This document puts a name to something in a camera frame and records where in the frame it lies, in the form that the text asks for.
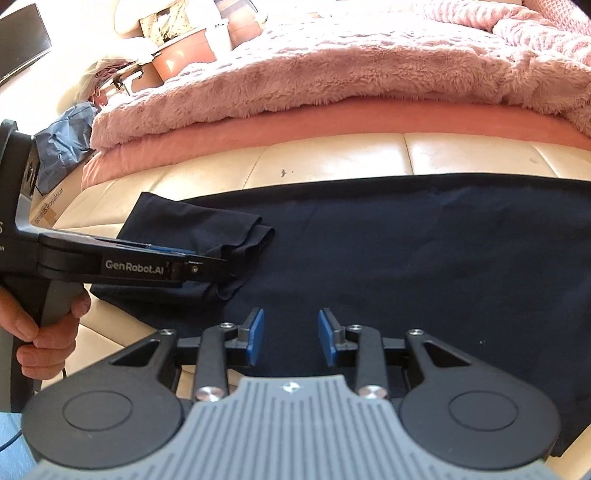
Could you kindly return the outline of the left hand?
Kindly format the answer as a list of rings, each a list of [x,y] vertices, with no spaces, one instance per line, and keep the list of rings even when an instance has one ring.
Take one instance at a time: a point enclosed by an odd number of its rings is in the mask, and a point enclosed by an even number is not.
[[[61,320],[39,327],[18,301],[1,288],[1,328],[24,342],[16,353],[24,376],[44,381],[63,370],[67,358],[76,348],[79,321],[90,307],[90,296],[83,288]]]

